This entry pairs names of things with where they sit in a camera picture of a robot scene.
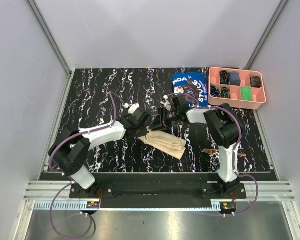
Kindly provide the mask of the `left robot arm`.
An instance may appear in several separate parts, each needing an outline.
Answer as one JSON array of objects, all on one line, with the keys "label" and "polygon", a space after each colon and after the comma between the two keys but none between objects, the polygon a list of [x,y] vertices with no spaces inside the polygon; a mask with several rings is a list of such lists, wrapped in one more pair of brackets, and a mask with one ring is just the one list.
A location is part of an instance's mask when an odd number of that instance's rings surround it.
[{"label": "left robot arm", "polygon": [[100,145],[124,138],[139,138],[148,133],[151,115],[141,108],[134,113],[118,117],[115,121],[96,128],[66,129],[61,138],[50,148],[49,166],[53,164],[60,171],[79,184],[80,192],[87,198],[98,193],[95,177],[85,166],[88,152]]}]

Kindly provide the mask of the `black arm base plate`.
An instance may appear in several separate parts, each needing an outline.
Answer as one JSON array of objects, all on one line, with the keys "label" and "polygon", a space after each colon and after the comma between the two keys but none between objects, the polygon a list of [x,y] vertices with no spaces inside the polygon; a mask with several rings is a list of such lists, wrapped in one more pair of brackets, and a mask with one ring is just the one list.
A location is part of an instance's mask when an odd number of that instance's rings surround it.
[{"label": "black arm base plate", "polygon": [[217,173],[95,173],[88,190],[78,184],[70,198],[101,198],[103,209],[195,209],[211,207],[211,200],[245,200],[242,182],[226,189]]}]

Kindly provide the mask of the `beige cloth napkin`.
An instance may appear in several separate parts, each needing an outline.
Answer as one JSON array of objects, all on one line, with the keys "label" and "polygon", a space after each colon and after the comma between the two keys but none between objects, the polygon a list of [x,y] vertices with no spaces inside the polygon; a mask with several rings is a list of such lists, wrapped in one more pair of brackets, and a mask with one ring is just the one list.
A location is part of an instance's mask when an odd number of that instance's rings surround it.
[{"label": "beige cloth napkin", "polygon": [[149,127],[147,130],[145,136],[138,138],[140,141],[178,160],[182,158],[186,151],[186,140],[160,130],[152,131]]}]

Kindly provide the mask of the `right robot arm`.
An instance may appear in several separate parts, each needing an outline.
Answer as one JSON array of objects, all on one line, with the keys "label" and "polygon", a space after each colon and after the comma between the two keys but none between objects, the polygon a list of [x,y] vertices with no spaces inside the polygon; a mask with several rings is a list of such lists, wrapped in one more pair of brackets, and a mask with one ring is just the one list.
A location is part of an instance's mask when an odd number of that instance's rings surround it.
[{"label": "right robot arm", "polygon": [[207,106],[190,107],[186,96],[173,93],[172,106],[169,106],[168,96],[158,110],[158,114],[150,125],[152,131],[166,131],[173,122],[180,121],[189,124],[206,124],[213,141],[218,145],[219,171],[218,182],[213,184],[207,194],[218,194],[229,198],[239,188],[238,149],[243,135],[240,120],[229,104],[224,103],[214,108]]}]

